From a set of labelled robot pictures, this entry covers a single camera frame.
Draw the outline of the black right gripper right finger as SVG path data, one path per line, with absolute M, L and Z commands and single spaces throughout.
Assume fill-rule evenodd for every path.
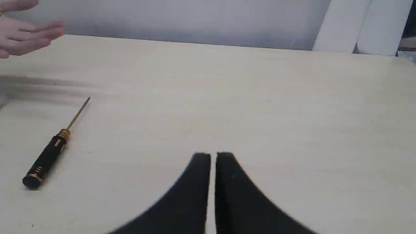
M 217 153 L 215 224 L 218 234 L 314 233 L 273 204 L 230 152 Z

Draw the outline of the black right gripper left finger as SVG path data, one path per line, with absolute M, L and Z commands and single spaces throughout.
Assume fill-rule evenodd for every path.
M 150 208 L 113 234 L 204 234 L 211 156 L 193 154 L 175 184 Z

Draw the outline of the person's open hand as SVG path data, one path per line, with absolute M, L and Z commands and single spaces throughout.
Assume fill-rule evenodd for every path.
M 7 12 L 34 8 L 38 0 L 2 0 L 0 2 L 0 58 L 21 56 L 45 48 L 65 34 L 65 23 L 32 23 L 6 16 Z

